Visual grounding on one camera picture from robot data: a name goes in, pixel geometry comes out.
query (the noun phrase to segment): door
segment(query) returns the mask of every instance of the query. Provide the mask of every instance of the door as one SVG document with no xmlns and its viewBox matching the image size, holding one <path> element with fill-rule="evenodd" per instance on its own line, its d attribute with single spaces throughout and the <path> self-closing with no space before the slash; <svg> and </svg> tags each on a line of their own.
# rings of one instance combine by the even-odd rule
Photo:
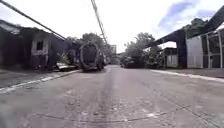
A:
<svg viewBox="0 0 224 128">
<path fill-rule="evenodd" d="M 221 46 L 222 46 L 222 68 L 224 68 L 224 29 L 220 30 L 220 40 L 221 40 Z"/>
<path fill-rule="evenodd" d="M 207 41 L 207 35 L 201 36 L 201 42 L 202 42 L 202 51 L 203 51 L 203 68 L 209 68 L 209 56 L 208 56 L 208 41 Z"/>
<path fill-rule="evenodd" d="M 218 34 L 208 37 L 209 63 L 211 68 L 221 68 L 221 48 Z"/>
</svg>

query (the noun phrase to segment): overcast sky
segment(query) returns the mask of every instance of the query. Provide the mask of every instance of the overcast sky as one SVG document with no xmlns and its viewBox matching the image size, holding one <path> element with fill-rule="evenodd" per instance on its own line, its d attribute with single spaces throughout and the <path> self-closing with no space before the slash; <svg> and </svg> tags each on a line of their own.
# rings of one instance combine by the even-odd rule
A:
<svg viewBox="0 0 224 128">
<path fill-rule="evenodd" d="M 91 0 L 5 0 L 61 35 L 101 34 Z M 160 38 L 195 18 L 209 19 L 223 0 L 95 0 L 110 44 L 118 52 L 140 32 Z M 40 26 L 0 5 L 0 18 L 22 26 Z"/>
</svg>

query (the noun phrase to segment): tree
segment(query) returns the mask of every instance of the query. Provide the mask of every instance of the tree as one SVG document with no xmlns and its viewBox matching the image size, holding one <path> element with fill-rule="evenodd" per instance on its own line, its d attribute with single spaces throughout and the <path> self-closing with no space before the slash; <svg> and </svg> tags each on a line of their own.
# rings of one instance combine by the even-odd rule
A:
<svg viewBox="0 0 224 128">
<path fill-rule="evenodd" d="M 149 33 L 139 33 L 136 38 L 136 43 L 140 48 L 146 48 L 146 45 L 153 42 L 155 38 Z"/>
<path fill-rule="evenodd" d="M 151 47 L 144 52 L 143 58 L 146 68 L 158 68 L 163 61 L 162 48 L 159 46 Z"/>
<path fill-rule="evenodd" d="M 104 45 L 103 39 L 94 33 L 83 34 L 81 41 L 82 43 L 93 42 L 96 43 L 99 47 L 102 47 Z"/>
<path fill-rule="evenodd" d="M 125 53 L 128 56 L 142 56 L 146 45 L 153 42 L 155 38 L 149 33 L 139 33 L 136 37 L 136 43 L 131 41 L 126 44 Z"/>
<path fill-rule="evenodd" d="M 68 41 L 71 41 L 71 42 L 76 42 L 77 40 L 78 40 L 78 38 L 76 38 L 76 37 L 67 37 L 66 38 Z"/>
<path fill-rule="evenodd" d="M 191 21 L 191 24 L 184 26 L 183 29 L 186 32 L 187 38 L 200 35 L 202 33 L 202 28 L 205 26 L 206 23 L 208 23 L 208 20 L 203 21 L 200 18 L 195 18 Z"/>
</svg>

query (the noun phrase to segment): sidewalk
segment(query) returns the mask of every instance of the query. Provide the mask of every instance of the sidewalk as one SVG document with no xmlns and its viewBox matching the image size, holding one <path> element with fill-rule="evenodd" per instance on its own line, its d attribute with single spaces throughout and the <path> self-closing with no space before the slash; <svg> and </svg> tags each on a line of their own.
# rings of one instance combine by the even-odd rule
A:
<svg viewBox="0 0 224 128">
<path fill-rule="evenodd" d="M 69 72 L 41 72 L 30 70 L 0 69 L 0 89 L 21 83 L 27 83 L 30 81 L 59 77 L 68 73 Z"/>
<path fill-rule="evenodd" d="M 224 69 L 220 69 L 220 68 L 217 68 L 217 69 L 170 69 L 166 71 L 200 75 L 200 76 L 208 76 L 208 77 L 216 77 L 216 78 L 224 78 Z"/>
</svg>

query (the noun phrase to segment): wall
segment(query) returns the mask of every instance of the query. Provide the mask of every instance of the wall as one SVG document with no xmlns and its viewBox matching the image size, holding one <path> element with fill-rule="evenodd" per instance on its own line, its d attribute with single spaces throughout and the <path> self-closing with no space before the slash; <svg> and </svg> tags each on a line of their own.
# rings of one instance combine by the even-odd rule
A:
<svg viewBox="0 0 224 128">
<path fill-rule="evenodd" d="M 167 67 L 177 68 L 178 67 L 178 56 L 177 55 L 167 55 Z"/>
<path fill-rule="evenodd" d="M 64 41 L 59 37 L 51 34 L 48 66 L 52 67 L 53 65 L 56 65 L 57 61 L 59 60 L 59 55 L 65 51 L 68 52 L 70 47 L 72 48 L 71 42 Z"/>
<path fill-rule="evenodd" d="M 43 48 L 37 49 L 38 42 L 43 41 Z M 49 33 L 37 32 L 32 41 L 30 65 L 32 68 L 45 68 L 49 53 Z"/>
<path fill-rule="evenodd" d="M 187 39 L 187 67 L 203 68 L 203 52 L 201 36 Z"/>
<path fill-rule="evenodd" d="M 0 27 L 0 65 L 21 65 L 23 57 L 22 39 Z"/>
<path fill-rule="evenodd" d="M 43 49 L 37 50 L 37 43 L 43 41 Z M 49 35 L 45 32 L 39 32 L 35 35 L 32 48 L 31 48 L 31 55 L 47 55 L 49 49 Z"/>
<path fill-rule="evenodd" d="M 23 67 L 30 68 L 30 59 L 31 59 L 31 49 L 32 49 L 32 42 L 36 33 L 41 32 L 41 30 L 37 28 L 21 28 L 19 36 L 23 39 Z"/>
</svg>

